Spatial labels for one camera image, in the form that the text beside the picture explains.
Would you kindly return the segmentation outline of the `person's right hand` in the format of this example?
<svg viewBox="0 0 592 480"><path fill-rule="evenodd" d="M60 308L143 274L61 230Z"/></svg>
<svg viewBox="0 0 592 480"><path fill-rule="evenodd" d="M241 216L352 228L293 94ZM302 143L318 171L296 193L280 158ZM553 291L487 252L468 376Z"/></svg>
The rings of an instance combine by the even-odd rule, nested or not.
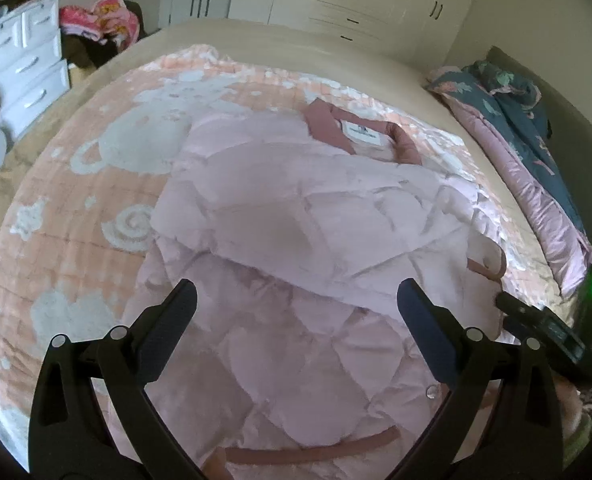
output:
<svg viewBox="0 0 592 480"><path fill-rule="evenodd" d="M552 377L560 406L563 467L568 467L592 438L592 384L581 387L569 378L579 375L570 365L555 364Z"/></svg>

